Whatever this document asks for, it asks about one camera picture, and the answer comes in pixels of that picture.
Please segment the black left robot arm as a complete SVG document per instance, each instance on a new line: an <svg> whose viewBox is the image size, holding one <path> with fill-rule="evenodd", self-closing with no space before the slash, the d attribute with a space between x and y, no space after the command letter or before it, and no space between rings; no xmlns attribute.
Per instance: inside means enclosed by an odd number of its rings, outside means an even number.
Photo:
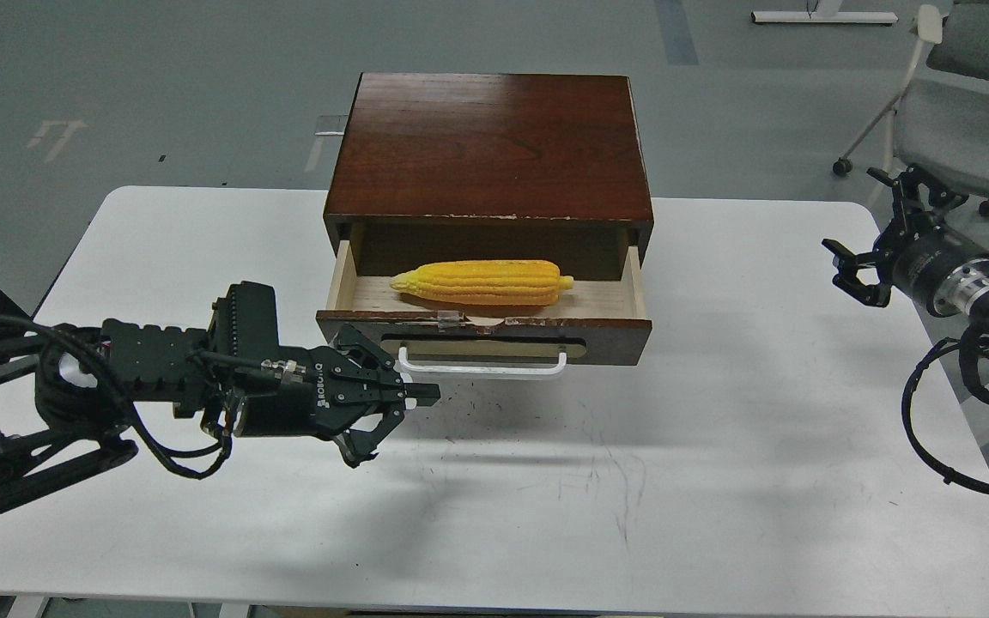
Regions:
<svg viewBox="0 0 989 618"><path fill-rule="evenodd" d="M238 437L313 437L346 465L376 457L411 407L440 400L345 325L325 347L283 347L275 290L230 286L205 329L99 327L0 314L0 515L118 467L144 445L204 480Z"/></svg>

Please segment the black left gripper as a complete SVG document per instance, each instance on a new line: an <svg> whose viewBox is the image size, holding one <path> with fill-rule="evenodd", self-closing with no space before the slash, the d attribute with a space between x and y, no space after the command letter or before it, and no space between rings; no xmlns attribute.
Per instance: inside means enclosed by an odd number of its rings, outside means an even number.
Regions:
<svg viewBox="0 0 989 618"><path fill-rule="evenodd" d="M282 382L263 369L237 369L234 384L243 396L234 434L241 438L315 437L330 439L342 459L356 469L377 457L380 443L405 418L403 403L340 404L335 377L376 385L380 392L415 406L429 407L440 401L437 384L408 382L395 367L395 360L379 344L343 324L334 335L332 347L300 349L295 357L305 367L301 382ZM344 357L353 368L342 367ZM380 419L372 430L358 429L362 418Z"/></svg>

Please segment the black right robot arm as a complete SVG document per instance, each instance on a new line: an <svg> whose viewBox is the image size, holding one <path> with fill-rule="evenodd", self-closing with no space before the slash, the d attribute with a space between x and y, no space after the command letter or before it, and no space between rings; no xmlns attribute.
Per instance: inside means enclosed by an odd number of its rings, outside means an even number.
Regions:
<svg viewBox="0 0 989 618"><path fill-rule="evenodd" d="M895 177L876 167L867 173L890 188L891 219L871 251L822 241L834 257L833 284L865 306L887 306L898 289L933 317L965 316L967 327L953 343L959 372L970 394L989 404L979 376L980 361L989 360L989 250L946 221L966 197L919 166Z"/></svg>

